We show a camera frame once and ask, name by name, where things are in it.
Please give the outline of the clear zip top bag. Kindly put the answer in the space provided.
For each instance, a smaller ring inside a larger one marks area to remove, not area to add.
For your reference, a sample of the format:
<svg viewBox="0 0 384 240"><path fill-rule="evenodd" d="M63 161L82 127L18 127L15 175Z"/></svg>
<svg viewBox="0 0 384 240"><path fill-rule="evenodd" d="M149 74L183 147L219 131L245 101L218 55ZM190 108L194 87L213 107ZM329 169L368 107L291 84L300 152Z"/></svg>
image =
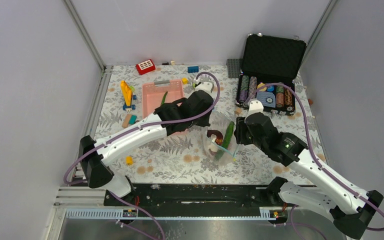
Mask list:
<svg viewBox="0 0 384 240"><path fill-rule="evenodd" d="M231 164L237 160L238 144L233 134L228 151L222 156L220 160L215 159L215 155L218 150L222 150L221 145L217 145L215 142L207 138L207 130L218 130L225 136L226 129L230 122L234 122L227 118L225 115L215 111L209 117L209 126L204 127L202 131L202 145L205 155L219 166L225 166Z"/></svg>

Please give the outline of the dark mangosteen toy fruit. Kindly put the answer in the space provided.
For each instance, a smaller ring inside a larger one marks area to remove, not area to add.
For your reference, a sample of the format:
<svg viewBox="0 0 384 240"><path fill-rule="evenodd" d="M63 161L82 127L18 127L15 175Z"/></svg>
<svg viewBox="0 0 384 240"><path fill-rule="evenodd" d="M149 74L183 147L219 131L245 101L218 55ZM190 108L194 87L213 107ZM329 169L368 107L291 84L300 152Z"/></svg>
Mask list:
<svg viewBox="0 0 384 240"><path fill-rule="evenodd" d="M213 130L213 129L207 130L206 137L219 146L221 146L223 143L224 136L219 130Z"/></svg>

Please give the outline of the green bean pod toy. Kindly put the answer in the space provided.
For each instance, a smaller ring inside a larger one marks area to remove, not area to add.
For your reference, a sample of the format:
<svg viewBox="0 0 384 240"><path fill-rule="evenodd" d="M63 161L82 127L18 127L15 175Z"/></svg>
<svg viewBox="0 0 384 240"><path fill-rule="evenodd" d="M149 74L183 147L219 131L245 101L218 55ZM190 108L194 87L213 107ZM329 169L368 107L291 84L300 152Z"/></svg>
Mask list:
<svg viewBox="0 0 384 240"><path fill-rule="evenodd" d="M161 106L165 103L167 95L168 95L168 92L166 91L166 92L163 94L163 97L162 97L162 99L161 99L161 103L160 103Z"/></svg>

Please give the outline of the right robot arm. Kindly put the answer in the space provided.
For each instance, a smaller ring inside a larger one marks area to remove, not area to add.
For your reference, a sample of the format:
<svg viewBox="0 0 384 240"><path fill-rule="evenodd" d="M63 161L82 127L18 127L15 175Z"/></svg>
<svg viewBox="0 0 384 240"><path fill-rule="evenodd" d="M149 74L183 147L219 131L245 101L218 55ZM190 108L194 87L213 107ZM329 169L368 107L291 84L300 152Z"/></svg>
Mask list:
<svg viewBox="0 0 384 240"><path fill-rule="evenodd" d="M311 210L349 238L360 240L384 197L377 190L366 191L346 180L331 167L313 157L308 145L296 135L279 132L261 112L237 117L234 130L240 145L254 145L272 161L300 173L321 192L313 192L283 177L275 177L267 190L273 206L283 202Z"/></svg>

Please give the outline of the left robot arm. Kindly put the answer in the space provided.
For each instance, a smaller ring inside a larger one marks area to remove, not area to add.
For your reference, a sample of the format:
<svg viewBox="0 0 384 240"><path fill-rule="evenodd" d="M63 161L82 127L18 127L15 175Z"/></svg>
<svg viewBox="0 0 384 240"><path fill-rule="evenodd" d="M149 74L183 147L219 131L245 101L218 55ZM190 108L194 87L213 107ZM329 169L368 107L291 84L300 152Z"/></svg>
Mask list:
<svg viewBox="0 0 384 240"><path fill-rule="evenodd" d="M209 118L219 98L219 95L213 98L206 91L197 90L188 98L163 103L143 120L116 134L97 140L84 136L79 144L79 163L87 186L105 188L116 194L122 205L132 204L135 192L131 183L125 176L116 176L110 165L122 155L154 140L193 126L210 126Z"/></svg>

